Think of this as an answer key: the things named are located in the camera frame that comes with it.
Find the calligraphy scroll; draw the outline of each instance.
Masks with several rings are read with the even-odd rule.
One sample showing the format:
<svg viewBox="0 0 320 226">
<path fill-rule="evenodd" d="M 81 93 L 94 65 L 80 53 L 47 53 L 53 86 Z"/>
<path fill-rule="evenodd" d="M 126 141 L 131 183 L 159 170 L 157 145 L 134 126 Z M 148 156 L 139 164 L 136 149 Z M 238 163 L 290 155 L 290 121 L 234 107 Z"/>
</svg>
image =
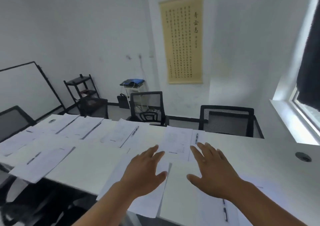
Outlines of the calligraphy scroll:
<svg viewBox="0 0 320 226">
<path fill-rule="evenodd" d="M 159 4 L 168 83 L 202 83 L 203 0 L 168 0 Z"/>
</svg>

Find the finger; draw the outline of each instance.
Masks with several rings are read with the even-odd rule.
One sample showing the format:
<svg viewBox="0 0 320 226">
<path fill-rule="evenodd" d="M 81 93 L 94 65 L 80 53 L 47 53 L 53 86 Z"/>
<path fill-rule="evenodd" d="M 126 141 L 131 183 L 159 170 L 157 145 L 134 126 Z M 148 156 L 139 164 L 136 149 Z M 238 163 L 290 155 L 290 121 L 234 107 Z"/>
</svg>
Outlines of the finger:
<svg viewBox="0 0 320 226">
<path fill-rule="evenodd" d="M 201 152 L 196 147 L 190 146 L 190 149 L 199 166 L 206 161 Z"/>
<path fill-rule="evenodd" d="M 214 157 L 218 156 L 217 150 L 214 147 L 212 147 L 209 143 L 206 142 L 204 145 L 209 148 L 210 152 Z"/>
<path fill-rule="evenodd" d="M 197 143 L 198 147 L 201 149 L 202 154 L 204 156 L 204 159 L 206 160 L 212 160 L 214 157 L 209 149 L 209 147 L 207 145 L 204 145 L 200 142 Z"/>
<path fill-rule="evenodd" d="M 161 172 L 160 174 L 157 175 L 159 185 L 160 185 L 162 182 L 165 181 L 167 175 L 168 175 L 168 172 L 167 172 L 167 171 L 163 171 L 163 172 Z"/>
<path fill-rule="evenodd" d="M 222 160 L 228 161 L 228 159 L 226 158 L 226 156 L 223 154 L 223 152 L 220 149 L 217 149 L 217 153 L 219 154 L 219 156 Z"/>
<path fill-rule="evenodd" d="M 155 145 L 154 147 L 150 147 L 149 149 L 147 149 L 146 151 L 144 151 L 141 156 L 146 156 L 146 157 L 152 157 L 153 154 L 158 150 L 158 145 Z"/>
<path fill-rule="evenodd" d="M 164 154 L 165 154 L 164 151 L 158 152 L 151 159 L 155 160 L 155 162 L 158 163 Z"/>
<path fill-rule="evenodd" d="M 201 188 L 201 178 L 193 174 L 187 174 L 186 178 L 193 184 L 195 187 Z"/>
</svg>

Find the window sill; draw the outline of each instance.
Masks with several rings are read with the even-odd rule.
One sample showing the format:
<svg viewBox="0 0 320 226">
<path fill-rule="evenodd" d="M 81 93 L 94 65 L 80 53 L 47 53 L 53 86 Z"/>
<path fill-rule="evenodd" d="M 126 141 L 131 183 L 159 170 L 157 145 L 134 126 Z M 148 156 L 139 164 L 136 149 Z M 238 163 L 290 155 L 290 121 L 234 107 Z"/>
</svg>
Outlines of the window sill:
<svg viewBox="0 0 320 226">
<path fill-rule="evenodd" d="M 320 144 L 318 135 L 290 102 L 278 100 L 270 102 L 297 143 Z"/>
</svg>

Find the whiteboard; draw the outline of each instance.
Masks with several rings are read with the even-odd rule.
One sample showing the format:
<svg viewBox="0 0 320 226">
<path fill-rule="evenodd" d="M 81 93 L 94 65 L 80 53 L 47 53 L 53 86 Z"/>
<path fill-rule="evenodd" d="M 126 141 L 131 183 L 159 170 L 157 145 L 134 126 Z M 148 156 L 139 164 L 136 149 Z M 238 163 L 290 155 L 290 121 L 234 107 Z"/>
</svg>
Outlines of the whiteboard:
<svg viewBox="0 0 320 226">
<path fill-rule="evenodd" d="M 15 105 L 34 120 L 61 105 L 34 62 L 0 71 L 0 112 Z"/>
</svg>

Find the right hand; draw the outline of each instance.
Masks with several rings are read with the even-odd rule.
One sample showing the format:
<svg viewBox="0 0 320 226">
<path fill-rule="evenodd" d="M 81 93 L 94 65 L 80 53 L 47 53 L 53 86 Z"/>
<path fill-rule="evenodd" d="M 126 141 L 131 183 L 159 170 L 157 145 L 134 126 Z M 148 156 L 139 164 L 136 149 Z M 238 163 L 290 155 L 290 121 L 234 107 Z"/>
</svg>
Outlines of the right hand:
<svg viewBox="0 0 320 226">
<path fill-rule="evenodd" d="M 209 196 L 229 200 L 242 179 L 222 151 L 216 150 L 209 143 L 197 145 L 203 155 L 194 146 L 190 148 L 198 162 L 202 178 L 188 174 L 187 179 Z"/>
</svg>

